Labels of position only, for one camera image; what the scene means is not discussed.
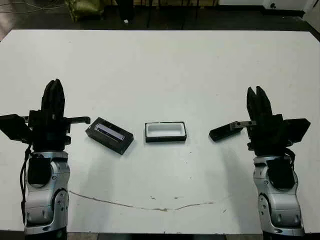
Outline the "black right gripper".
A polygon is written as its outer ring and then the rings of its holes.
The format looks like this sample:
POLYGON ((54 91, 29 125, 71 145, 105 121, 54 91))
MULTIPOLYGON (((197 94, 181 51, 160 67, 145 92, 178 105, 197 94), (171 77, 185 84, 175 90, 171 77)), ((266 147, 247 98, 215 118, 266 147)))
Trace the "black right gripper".
POLYGON ((246 95, 249 121, 235 121, 229 124, 230 131, 247 129, 249 142, 247 148, 257 156, 280 156, 288 144, 287 124, 281 114, 273 115, 271 103, 265 91, 249 87, 246 95))

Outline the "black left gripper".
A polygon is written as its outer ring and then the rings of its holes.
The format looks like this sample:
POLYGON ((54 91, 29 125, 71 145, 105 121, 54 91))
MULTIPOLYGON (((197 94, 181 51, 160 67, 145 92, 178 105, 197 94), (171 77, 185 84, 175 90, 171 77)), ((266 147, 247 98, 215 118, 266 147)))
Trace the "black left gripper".
POLYGON ((90 124, 88 116, 65 117, 65 94, 59 79, 51 80, 45 87, 41 110, 31 110, 28 127, 31 129, 32 148, 35 152, 63 151, 71 143, 72 124, 90 124), (51 90, 53 87, 53 110, 51 90))

